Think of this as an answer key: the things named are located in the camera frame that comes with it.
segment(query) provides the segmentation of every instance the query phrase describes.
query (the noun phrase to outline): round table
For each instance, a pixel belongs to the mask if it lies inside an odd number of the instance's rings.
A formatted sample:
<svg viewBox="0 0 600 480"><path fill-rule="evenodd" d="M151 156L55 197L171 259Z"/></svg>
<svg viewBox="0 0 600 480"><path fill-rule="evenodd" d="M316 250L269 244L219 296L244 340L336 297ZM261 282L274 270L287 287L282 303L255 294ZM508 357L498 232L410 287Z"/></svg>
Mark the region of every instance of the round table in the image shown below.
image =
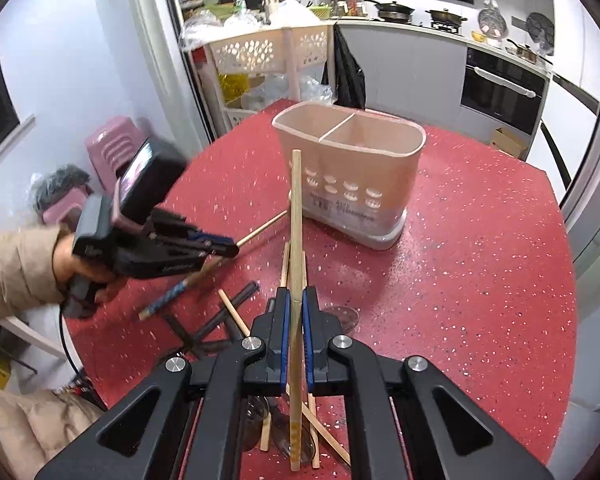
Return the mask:
<svg viewBox="0 0 600 480"><path fill-rule="evenodd" d="M288 179L271 119L280 101L213 143L171 190L166 205L203 229L242 238L286 208ZM427 143L402 237L373 251L316 222L304 222L308 282L322 306L360 314L351 334L378 354L429 358L539 460L555 445L573 377L576 315L571 255L542 172L459 134L426 127ZM249 280L259 293L240 308L250 324L280 279L288 217L255 238L170 310L194 331ZM90 320L68 320L88 375L109 406L179 340L165 322L137 313L179 277L131 282ZM211 338L224 338L221 329ZM318 418L347 446L340 398L317 399ZM320 443L327 479L349 470ZM271 446L242 459L244 480L288 478Z"/></svg>

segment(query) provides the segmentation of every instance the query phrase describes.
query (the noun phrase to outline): metal screw cap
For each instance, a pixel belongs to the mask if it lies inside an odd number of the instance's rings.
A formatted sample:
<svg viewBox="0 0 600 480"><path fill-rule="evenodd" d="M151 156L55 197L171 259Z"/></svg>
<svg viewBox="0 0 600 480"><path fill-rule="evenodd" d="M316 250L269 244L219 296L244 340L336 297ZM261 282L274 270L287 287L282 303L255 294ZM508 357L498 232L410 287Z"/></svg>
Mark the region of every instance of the metal screw cap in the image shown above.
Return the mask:
<svg viewBox="0 0 600 480"><path fill-rule="evenodd" d="M419 355L409 357L407 364L414 372L423 372L427 369L427 366L429 366L429 362L424 357Z"/></svg>
<svg viewBox="0 0 600 480"><path fill-rule="evenodd" d="M165 366L170 372L179 372L184 369L186 364L187 362L182 357L172 357L165 363Z"/></svg>
<svg viewBox="0 0 600 480"><path fill-rule="evenodd" d="M257 350L262 346L262 341L259 337L249 336L242 340L242 348L245 350Z"/></svg>
<svg viewBox="0 0 600 480"><path fill-rule="evenodd" d="M336 348L344 349L349 348L351 345L353 345L353 341L348 335L337 335L331 341L333 342L333 345Z"/></svg>

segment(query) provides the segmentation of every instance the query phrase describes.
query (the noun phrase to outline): doorframe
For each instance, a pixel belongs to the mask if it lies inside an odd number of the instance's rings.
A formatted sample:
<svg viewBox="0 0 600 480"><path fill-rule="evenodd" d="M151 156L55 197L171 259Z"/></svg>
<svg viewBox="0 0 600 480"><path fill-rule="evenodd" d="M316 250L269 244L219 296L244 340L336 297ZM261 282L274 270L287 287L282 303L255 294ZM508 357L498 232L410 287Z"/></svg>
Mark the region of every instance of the doorframe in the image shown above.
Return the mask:
<svg viewBox="0 0 600 480"><path fill-rule="evenodd" d="M138 40L155 90L179 148L189 156L210 143L203 113L196 102L180 57L166 0L130 0Z"/></svg>

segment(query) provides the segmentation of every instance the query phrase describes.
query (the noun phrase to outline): black plastic bag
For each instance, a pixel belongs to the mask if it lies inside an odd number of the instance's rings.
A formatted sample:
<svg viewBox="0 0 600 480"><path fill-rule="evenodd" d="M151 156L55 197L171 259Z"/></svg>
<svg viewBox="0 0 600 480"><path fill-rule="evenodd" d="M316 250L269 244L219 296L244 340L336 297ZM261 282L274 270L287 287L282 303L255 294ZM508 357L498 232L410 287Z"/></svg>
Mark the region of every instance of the black plastic bag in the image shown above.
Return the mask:
<svg viewBox="0 0 600 480"><path fill-rule="evenodd" d="M365 73L353 57L344 39L340 26L333 25L333 53L336 64L336 95L338 100L334 104L349 108L365 109L366 86ZM322 72L322 84L329 84L327 64Z"/></svg>

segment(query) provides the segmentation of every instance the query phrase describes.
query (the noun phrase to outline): white cabinet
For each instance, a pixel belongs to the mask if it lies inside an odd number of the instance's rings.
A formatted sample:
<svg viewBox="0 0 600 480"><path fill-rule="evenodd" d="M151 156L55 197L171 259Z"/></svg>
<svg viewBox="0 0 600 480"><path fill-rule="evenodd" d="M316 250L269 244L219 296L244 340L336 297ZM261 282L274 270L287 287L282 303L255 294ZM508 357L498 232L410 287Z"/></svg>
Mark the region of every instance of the white cabinet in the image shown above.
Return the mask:
<svg viewBox="0 0 600 480"><path fill-rule="evenodd" d="M558 83L551 81L542 111L542 122L549 130L569 176L574 179L587 153L596 126L596 115ZM560 202L566 190L554 156L540 130L534 137L526 161L546 172Z"/></svg>
<svg viewBox="0 0 600 480"><path fill-rule="evenodd" d="M573 179L584 160L596 127L596 115L558 83L549 83L542 122L554 138L570 177Z"/></svg>
<svg viewBox="0 0 600 480"><path fill-rule="evenodd" d="M584 60L580 86L600 101L600 29L587 9L584 16Z"/></svg>
<svg viewBox="0 0 600 480"><path fill-rule="evenodd" d="M580 0L554 0L554 70L580 86L584 59L584 16Z"/></svg>
<svg viewBox="0 0 600 480"><path fill-rule="evenodd" d="M554 0L554 70L600 101L600 29L580 0Z"/></svg>
<svg viewBox="0 0 600 480"><path fill-rule="evenodd" d="M347 24L341 30L365 72L368 108L453 127L464 82L464 43L400 28Z"/></svg>
<svg viewBox="0 0 600 480"><path fill-rule="evenodd" d="M555 163L554 156L549 149L549 144L546 142L540 128L538 128L534 141L531 143L529 154L526 156L526 163L546 173L549 183L554 190L555 199L559 204L567 191L560 177L558 165Z"/></svg>

